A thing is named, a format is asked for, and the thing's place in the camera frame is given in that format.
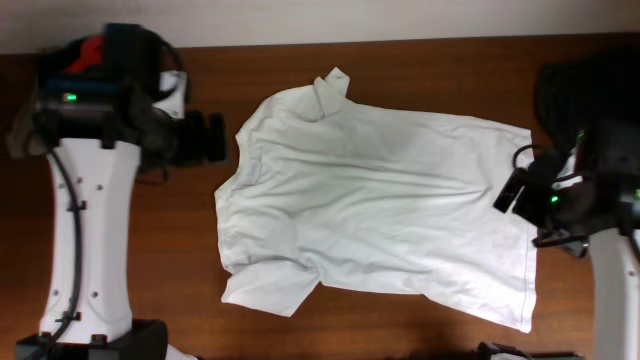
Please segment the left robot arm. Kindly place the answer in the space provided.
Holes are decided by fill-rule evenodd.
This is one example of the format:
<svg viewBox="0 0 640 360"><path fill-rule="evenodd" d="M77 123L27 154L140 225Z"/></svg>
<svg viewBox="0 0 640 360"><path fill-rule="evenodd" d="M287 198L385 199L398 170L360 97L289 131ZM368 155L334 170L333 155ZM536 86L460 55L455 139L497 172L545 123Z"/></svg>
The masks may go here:
<svg viewBox="0 0 640 360"><path fill-rule="evenodd" d="M133 316L127 285L130 202L147 174L227 158L221 114L188 108L191 83L177 50L137 24L48 54L31 106L54 186L50 290L19 359L173 360L161 320Z"/></svg>

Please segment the white t-shirt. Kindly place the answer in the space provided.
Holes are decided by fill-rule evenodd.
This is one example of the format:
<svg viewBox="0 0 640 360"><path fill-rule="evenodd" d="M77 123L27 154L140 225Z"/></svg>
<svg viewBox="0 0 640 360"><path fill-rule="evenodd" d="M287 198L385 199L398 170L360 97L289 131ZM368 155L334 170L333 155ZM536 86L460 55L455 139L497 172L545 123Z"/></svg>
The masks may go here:
<svg viewBox="0 0 640 360"><path fill-rule="evenodd" d="M226 303L289 317L317 285L422 295L529 332L534 228L494 201L529 130L348 99L339 70L265 99L215 193Z"/></svg>

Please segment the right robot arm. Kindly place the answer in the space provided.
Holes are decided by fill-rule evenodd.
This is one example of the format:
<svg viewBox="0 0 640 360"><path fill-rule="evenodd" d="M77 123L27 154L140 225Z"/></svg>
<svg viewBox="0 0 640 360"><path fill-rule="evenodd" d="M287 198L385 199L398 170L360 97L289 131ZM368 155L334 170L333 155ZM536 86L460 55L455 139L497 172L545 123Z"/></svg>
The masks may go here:
<svg viewBox="0 0 640 360"><path fill-rule="evenodd" d="M591 258L595 356L639 356L639 127L606 119L581 129L573 153L538 146L493 203L534 225L536 248Z"/></svg>

